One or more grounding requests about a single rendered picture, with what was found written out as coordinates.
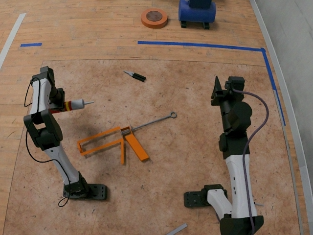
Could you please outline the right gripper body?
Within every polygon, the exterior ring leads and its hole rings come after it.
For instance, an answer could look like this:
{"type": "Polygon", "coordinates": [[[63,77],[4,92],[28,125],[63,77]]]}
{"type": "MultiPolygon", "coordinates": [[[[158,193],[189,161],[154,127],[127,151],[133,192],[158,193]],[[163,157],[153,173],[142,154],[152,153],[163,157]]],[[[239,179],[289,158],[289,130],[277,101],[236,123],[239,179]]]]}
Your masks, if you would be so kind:
{"type": "MultiPolygon", "coordinates": [[[[243,91],[244,84],[233,83],[234,89],[238,91],[243,91]]],[[[220,106],[221,116],[228,114],[229,111],[233,108],[233,106],[244,99],[244,94],[233,92],[233,94],[229,94],[230,90],[233,89],[232,83],[229,83],[227,86],[227,90],[215,90],[213,94],[213,100],[211,100],[211,106],[220,106]]]]}

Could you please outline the red and grey cylinder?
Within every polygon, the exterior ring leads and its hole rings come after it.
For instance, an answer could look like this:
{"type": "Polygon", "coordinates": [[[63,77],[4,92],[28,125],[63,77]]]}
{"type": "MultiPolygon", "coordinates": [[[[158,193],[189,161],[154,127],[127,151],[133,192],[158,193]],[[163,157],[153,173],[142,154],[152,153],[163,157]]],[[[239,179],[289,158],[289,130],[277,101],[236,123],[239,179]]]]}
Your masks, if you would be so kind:
{"type": "MultiPolygon", "coordinates": [[[[94,103],[94,101],[91,102],[84,102],[83,99],[79,99],[79,100],[73,100],[73,101],[66,101],[65,104],[65,112],[67,111],[73,111],[73,110],[79,110],[79,109],[84,109],[85,106],[87,104],[91,104],[94,103]]],[[[51,111],[52,114],[55,113],[61,113],[59,111],[52,111],[51,109],[49,109],[51,111]]]]}

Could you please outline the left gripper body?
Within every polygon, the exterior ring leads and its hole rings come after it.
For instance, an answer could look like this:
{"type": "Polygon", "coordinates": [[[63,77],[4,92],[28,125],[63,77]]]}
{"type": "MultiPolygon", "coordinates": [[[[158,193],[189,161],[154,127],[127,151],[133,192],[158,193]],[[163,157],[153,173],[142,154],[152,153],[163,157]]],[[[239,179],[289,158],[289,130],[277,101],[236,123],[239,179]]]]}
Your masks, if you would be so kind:
{"type": "Polygon", "coordinates": [[[54,97],[49,98],[49,108],[51,110],[56,110],[63,108],[65,103],[65,91],[63,88],[57,88],[57,94],[54,97]]]}

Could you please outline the grey flat bar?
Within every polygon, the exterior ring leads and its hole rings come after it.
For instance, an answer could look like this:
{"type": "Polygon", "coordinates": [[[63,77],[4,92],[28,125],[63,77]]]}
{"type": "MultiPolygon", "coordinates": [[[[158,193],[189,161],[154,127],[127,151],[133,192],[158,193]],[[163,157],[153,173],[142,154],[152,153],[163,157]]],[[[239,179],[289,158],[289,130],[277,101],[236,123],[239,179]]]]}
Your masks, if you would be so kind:
{"type": "Polygon", "coordinates": [[[169,232],[166,235],[174,235],[175,233],[179,232],[180,230],[184,229],[185,227],[187,227],[187,224],[184,223],[181,226],[179,226],[178,228],[174,229],[173,231],[169,232]]]}

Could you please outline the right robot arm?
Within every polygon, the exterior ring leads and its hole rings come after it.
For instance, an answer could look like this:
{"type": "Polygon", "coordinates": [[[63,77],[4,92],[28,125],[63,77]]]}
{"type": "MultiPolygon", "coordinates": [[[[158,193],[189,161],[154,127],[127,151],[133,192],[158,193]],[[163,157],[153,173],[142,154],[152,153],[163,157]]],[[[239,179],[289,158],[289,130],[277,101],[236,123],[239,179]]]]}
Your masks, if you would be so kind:
{"type": "Polygon", "coordinates": [[[257,215],[252,197],[249,145],[243,158],[248,141],[246,129],[251,125],[251,116],[252,108],[243,101],[237,102],[228,114],[222,116],[224,133],[220,135],[219,149],[223,152],[230,175],[232,205],[228,201],[227,190],[221,184],[204,185],[201,191],[185,193],[186,207],[213,206],[220,218],[221,235],[250,235],[250,217],[255,228],[253,235],[264,224],[264,217],[257,215]]]}

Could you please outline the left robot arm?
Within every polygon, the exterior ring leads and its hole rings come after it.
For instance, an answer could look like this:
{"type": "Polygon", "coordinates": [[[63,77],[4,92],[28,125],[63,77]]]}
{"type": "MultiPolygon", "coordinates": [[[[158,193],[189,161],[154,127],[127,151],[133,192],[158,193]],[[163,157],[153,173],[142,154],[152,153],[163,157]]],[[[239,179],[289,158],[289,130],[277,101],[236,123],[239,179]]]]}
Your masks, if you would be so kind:
{"type": "Polygon", "coordinates": [[[30,82],[34,90],[33,104],[29,115],[24,116],[23,121],[26,128],[28,128],[37,111],[28,132],[35,146],[41,148],[54,160],[53,162],[64,182],[63,197],[68,198],[69,196],[70,182],[69,198],[105,199],[106,186],[104,184],[88,184],[80,171],[73,167],[63,149],[62,130],[49,110],[49,98],[57,94],[53,69],[48,66],[40,68],[40,73],[32,76],[30,82]],[[33,79],[34,77],[37,77],[39,81],[37,78],[33,79]],[[36,129],[35,125],[42,123],[45,123],[46,127],[36,129]],[[67,178],[69,178],[69,182],[67,178]]]}

